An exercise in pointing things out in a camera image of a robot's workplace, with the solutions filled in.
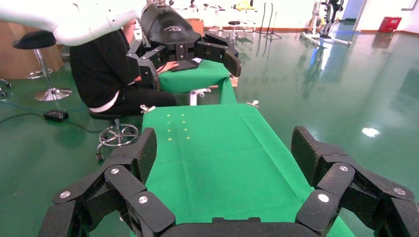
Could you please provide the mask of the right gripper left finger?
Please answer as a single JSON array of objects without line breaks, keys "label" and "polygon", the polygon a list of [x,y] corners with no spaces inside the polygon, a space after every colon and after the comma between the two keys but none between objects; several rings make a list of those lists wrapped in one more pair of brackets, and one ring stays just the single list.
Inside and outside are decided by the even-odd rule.
[{"label": "right gripper left finger", "polygon": [[118,212],[136,236],[160,237],[175,225],[175,215],[145,185],[156,157],[157,136],[147,128],[97,171],[59,190],[39,236],[87,237],[105,216]]}]

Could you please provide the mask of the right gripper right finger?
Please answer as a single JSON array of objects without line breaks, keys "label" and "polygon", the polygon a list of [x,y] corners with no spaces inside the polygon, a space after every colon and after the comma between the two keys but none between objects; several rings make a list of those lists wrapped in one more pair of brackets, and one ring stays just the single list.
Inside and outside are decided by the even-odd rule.
[{"label": "right gripper right finger", "polygon": [[408,188],[363,168],[341,147],[316,140],[303,126],[293,129],[291,153],[313,188],[296,223],[325,237],[346,209],[377,237],[418,236],[419,205]]}]

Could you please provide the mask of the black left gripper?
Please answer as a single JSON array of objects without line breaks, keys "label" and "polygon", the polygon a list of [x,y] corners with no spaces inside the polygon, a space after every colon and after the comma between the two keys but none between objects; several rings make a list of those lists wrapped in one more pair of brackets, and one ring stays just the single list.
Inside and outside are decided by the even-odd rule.
[{"label": "black left gripper", "polygon": [[196,57],[222,63],[234,77],[239,77],[242,63],[234,43],[206,33],[203,37],[170,6],[151,4],[140,16],[140,25],[149,43],[136,40],[127,57],[136,62],[142,81],[160,89],[159,72],[172,61]]}]

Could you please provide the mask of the seated person's hand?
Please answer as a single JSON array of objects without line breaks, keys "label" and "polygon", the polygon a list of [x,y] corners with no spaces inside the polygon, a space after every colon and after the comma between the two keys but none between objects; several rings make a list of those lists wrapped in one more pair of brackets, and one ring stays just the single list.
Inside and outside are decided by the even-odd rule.
[{"label": "seated person's hand", "polygon": [[157,69],[157,73],[158,73],[158,74],[160,74],[160,73],[164,73],[164,72],[166,72],[166,71],[171,70],[172,68],[177,67],[178,65],[179,65],[179,64],[178,64],[177,62],[167,62],[167,63],[165,63],[164,65],[162,65],[161,67],[159,67],[159,68]]}]

